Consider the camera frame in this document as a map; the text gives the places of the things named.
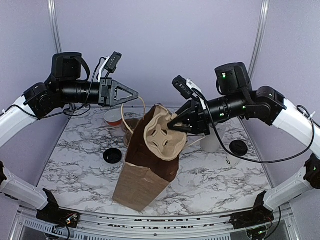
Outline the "white paper coffee cup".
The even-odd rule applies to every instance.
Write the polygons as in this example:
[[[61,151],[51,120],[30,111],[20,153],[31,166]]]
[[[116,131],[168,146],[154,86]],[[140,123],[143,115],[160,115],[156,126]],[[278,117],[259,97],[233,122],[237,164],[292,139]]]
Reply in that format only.
[[[225,161],[229,167],[235,167],[241,162],[241,159],[228,153]]]

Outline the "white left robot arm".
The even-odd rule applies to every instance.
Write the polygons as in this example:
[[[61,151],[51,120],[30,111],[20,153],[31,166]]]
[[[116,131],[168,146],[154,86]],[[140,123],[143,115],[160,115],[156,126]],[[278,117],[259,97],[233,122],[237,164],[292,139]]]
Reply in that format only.
[[[123,153],[124,132],[104,121],[106,108],[94,106],[82,116],[37,121],[0,151],[4,166],[18,177],[52,191],[61,207],[79,211],[128,214],[112,196],[121,163],[104,161],[104,151]]]

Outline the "brown paper takeout bag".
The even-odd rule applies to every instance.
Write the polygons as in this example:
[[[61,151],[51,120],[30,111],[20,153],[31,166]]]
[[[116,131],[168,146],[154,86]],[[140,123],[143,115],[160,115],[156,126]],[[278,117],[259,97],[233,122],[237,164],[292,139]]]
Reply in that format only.
[[[144,111],[132,133],[112,196],[113,201],[137,212],[149,206],[176,178],[179,170],[180,154],[172,161],[164,161],[145,144],[145,127],[158,113],[170,113],[172,120],[177,116],[162,104]]]

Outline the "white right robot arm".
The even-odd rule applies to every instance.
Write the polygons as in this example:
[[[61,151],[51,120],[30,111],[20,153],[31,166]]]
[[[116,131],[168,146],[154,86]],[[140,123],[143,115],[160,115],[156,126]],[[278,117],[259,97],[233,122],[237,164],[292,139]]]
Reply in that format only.
[[[286,133],[310,152],[310,157],[292,177],[271,190],[260,193],[247,219],[258,224],[268,212],[282,204],[320,187],[320,128],[312,115],[301,105],[271,87],[257,91],[238,92],[213,100],[200,93],[197,100],[189,100],[177,111],[177,117],[168,123],[170,130],[209,135],[209,126],[233,118],[257,119]]]

